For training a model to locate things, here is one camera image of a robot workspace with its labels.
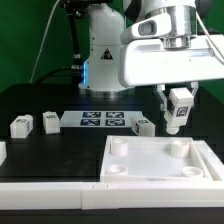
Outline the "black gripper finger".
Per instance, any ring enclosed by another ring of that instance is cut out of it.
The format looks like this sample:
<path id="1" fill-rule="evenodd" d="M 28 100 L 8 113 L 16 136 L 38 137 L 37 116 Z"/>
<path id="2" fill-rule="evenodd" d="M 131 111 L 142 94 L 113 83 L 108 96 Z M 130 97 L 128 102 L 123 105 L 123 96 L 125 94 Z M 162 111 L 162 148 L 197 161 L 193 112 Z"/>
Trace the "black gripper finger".
<path id="1" fill-rule="evenodd" d="M 188 98 L 193 100 L 196 96 L 198 89 L 199 89 L 199 83 L 198 82 L 190 82 L 187 84 L 187 88 L 189 91 Z"/>
<path id="2" fill-rule="evenodd" d="M 165 91 L 165 85 L 164 84 L 160 84 L 160 85 L 156 86 L 155 93 L 156 93 L 156 96 L 159 99 L 160 109 L 162 111 L 166 111 L 167 110 L 167 97 L 164 94 L 164 91 Z"/>

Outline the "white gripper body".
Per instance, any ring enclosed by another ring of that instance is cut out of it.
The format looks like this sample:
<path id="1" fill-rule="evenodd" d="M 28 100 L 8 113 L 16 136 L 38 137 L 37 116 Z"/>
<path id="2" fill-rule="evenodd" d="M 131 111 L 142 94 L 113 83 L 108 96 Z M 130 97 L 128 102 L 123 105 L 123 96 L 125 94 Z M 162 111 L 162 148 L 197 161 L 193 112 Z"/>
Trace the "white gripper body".
<path id="1" fill-rule="evenodd" d="M 166 50 L 159 39 L 148 39 L 121 50 L 119 82 L 125 87 L 214 79 L 224 79 L 224 62 L 203 35 L 188 49 Z"/>

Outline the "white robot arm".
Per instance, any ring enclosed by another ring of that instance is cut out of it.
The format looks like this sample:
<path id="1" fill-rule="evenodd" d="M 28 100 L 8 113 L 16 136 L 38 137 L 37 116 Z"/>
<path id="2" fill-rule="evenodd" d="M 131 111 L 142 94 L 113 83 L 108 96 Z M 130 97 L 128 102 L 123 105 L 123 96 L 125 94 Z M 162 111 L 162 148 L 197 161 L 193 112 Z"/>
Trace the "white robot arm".
<path id="1" fill-rule="evenodd" d="M 167 84 L 224 79 L 224 36 L 204 33 L 197 0 L 123 0 L 124 15 L 106 4 L 89 7 L 90 54 L 80 89 L 113 98 L 154 85 L 161 109 Z"/>

